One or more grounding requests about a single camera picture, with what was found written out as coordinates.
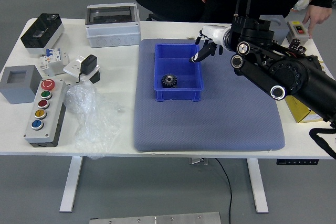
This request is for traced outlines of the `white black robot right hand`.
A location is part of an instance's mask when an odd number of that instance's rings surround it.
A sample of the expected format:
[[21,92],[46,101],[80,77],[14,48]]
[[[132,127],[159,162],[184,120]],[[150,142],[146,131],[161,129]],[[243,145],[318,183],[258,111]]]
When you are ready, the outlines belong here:
[[224,48],[231,50],[232,47],[230,41],[230,29],[231,26],[220,25],[205,25],[202,30],[199,31],[195,44],[198,45],[201,38],[204,37],[203,48],[199,50],[194,56],[189,59],[189,62],[200,62],[208,56],[214,56],[217,47],[219,47],[219,54],[223,53]]

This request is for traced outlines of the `person's left hand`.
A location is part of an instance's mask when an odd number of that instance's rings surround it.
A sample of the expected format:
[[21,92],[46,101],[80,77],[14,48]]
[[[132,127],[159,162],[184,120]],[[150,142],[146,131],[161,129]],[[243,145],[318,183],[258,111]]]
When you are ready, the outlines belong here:
[[302,23],[306,24],[307,22],[309,22],[307,32],[310,39],[312,39],[315,26],[317,24],[322,24],[331,16],[331,14],[332,14],[332,8],[308,5]]

